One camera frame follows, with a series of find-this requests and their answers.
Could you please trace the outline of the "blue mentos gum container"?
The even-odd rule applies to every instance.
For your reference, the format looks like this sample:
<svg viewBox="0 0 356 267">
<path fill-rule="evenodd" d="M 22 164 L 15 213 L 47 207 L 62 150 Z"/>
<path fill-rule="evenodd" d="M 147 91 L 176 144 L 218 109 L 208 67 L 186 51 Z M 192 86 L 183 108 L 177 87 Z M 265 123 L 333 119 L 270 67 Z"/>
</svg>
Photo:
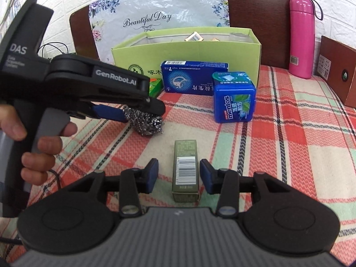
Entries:
<svg viewBox="0 0 356 267">
<path fill-rule="evenodd" d="M 217 123 L 249 122 L 256 104 L 256 87 L 245 72 L 214 72 L 214 118 Z"/>
</svg>

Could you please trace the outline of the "olive green small box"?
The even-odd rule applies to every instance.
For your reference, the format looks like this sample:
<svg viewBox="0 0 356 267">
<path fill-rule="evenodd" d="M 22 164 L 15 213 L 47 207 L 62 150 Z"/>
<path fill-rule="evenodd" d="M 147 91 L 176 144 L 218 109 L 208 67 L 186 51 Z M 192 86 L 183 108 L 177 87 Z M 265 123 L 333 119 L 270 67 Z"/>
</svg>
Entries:
<svg viewBox="0 0 356 267">
<path fill-rule="evenodd" d="M 194 203 L 199 199 L 198 155 L 195 140 L 176 140 L 172 195 L 175 202 Z"/>
</svg>

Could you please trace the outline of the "gold perfume box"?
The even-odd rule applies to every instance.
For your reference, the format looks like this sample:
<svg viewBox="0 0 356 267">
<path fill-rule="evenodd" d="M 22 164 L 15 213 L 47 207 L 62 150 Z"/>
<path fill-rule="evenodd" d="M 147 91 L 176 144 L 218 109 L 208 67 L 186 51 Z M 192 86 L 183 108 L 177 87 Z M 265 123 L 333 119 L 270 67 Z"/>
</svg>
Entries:
<svg viewBox="0 0 356 267">
<path fill-rule="evenodd" d="M 185 38 L 186 42 L 191 42 L 191 41 L 203 41 L 204 38 L 198 33 L 198 32 L 193 32 L 192 34 L 190 34 L 187 38 Z"/>
</svg>

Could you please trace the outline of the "steel wool scrubber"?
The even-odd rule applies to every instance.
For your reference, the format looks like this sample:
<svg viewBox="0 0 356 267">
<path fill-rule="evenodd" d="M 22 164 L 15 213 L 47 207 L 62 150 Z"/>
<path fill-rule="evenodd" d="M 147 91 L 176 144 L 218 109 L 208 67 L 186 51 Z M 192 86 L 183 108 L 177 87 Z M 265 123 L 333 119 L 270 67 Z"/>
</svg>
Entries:
<svg viewBox="0 0 356 267">
<path fill-rule="evenodd" d="M 131 127 L 141 136 L 153 136 L 163 132 L 163 118 L 140 110 L 135 110 L 127 105 L 123 108 L 124 116 Z"/>
</svg>

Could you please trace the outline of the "floral plastic bedding bag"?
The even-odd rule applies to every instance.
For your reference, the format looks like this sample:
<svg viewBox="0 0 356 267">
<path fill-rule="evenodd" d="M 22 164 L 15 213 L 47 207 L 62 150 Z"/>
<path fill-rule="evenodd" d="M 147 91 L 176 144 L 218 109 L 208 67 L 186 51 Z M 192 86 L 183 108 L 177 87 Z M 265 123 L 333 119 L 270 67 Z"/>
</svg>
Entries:
<svg viewBox="0 0 356 267">
<path fill-rule="evenodd" d="M 99 59 L 113 63 L 112 48 L 154 30 L 229 26 L 228 0 L 96 0 L 89 23 Z"/>
</svg>

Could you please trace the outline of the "light green cardboard box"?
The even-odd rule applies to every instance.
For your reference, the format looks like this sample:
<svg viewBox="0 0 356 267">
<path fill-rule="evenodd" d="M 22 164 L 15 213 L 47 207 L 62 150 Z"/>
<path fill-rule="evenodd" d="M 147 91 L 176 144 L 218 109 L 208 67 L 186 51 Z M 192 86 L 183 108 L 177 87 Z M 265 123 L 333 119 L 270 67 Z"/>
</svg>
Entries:
<svg viewBox="0 0 356 267">
<path fill-rule="evenodd" d="M 193 32 L 204 40 L 186 42 Z M 250 28 L 186 27 L 141 33 L 112 48 L 115 65 L 151 78 L 161 78 L 166 60 L 228 63 L 229 70 L 244 71 L 258 82 L 261 43 Z"/>
</svg>

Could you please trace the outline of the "plaid bed sheet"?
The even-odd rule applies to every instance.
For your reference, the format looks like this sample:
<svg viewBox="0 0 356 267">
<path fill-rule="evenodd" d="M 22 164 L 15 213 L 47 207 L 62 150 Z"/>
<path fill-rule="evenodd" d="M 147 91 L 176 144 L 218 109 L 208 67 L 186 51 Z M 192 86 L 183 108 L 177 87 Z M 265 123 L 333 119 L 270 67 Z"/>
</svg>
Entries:
<svg viewBox="0 0 356 267">
<path fill-rule="evenodd" d="M 355 110 L 345 107 L 320 77 L 309 80 L 290 75 L 286 70 L 261 66 L 257 103 L 253 119 L 247 123 L 214 121 L 212 97 L 162 93 L 166 105 L 164 132 L 145 138 L 127 124 L 90 119 L 77 135 L 65 139 L 65 150 L 57 156 L 55 170 L 62 183 L 69 184 L 95 169 L 118 175 L 128 167 L 142 167 L 151 157 L 159 160 L 159 176 L 150 195 L 139 195 L 145 207 L 192 208 L 194 203 L 175 203 L 171 194 L 175 140 L 196 140 L 198 159 L 206 158 L 216 168 L 232 167 L 247 176 L 266 172 L 278 180 L 332 208 L 340 220 L 331 254 L 344 264 L 355 260 Z M 252 247 L 232 242 L 237 235 L 226 228 L 217 247 L 208 243 L 196 246 L 183 242 L 181 232 L 197 234 L 192 223 L 174 229 L 177 219 L 162 223 L 164 231 L 144 231 L 158 242 L 147 241 L 144 247 L 133 231 L 135 243 L 119 242 L 104 247 L 104 255 L 93 255 L 87 263 L 71 266 L 245 266 Z M 204 230 L 202 239 L 217 239 Z M 264 262 L 251 254 L 246 266 L 282 266 L 273 259 Z M 68 259 L 58 266 L 70 266 Z"/>
</svg>

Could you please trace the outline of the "blue flat medicine box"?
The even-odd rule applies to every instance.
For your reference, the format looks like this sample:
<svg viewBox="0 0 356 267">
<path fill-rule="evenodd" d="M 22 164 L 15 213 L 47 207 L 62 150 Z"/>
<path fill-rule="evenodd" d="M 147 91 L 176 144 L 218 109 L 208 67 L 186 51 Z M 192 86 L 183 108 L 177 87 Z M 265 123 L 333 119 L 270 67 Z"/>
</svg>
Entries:
<svg viewBox="0 0 356 267">
<path fill-rule="evenodd" d="M 227 72 L 229 64 L 166 60 L 160 67 L 167 93 L 213 96 L 212 75 L 215 72 Z"/>
</svg>

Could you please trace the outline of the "pink thermos bottle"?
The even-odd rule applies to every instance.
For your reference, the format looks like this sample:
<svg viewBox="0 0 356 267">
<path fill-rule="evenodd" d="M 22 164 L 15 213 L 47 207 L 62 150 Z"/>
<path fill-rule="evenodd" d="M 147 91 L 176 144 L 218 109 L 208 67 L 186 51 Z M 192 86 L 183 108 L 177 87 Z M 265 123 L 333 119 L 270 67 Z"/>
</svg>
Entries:
<svg viewBox="0 0 356 267">
<path fill-rule="evenodd" d="M 289 72 L 299 78 L 309 79 L 313 73 L 316 19 L 324 19 L 316 0 L 290 0 Z"/>
</svg>

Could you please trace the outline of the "brown cardboard box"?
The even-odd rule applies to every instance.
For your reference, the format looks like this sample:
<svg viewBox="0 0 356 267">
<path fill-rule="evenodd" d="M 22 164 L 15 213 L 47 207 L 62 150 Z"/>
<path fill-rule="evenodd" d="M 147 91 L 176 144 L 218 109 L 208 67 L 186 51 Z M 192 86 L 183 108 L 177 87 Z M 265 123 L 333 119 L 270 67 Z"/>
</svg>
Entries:
<svg viewBox="0 0 356 267">
<path fill-rule="evenodd" d="M 355 49 L 322 36 L 317 64 L 319 74 L 345 106 L 355 108 Z"/>
</svg>

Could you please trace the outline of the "green small packet box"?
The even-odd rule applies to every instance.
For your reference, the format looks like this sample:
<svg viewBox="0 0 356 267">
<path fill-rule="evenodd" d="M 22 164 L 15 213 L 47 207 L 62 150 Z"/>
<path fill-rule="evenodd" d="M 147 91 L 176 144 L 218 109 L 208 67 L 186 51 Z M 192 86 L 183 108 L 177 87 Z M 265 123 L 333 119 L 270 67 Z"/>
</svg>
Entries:
<svg viewBox="0 0 356 267">
<path fill-rule="evenodd" d="M 149 89 L 150 97 L 157 98 L 159 94 L 162 92 L 163 88 L 164 85 L 161 79 L 158 78 L 150 79 L 150 89 Z"/>
</svg>

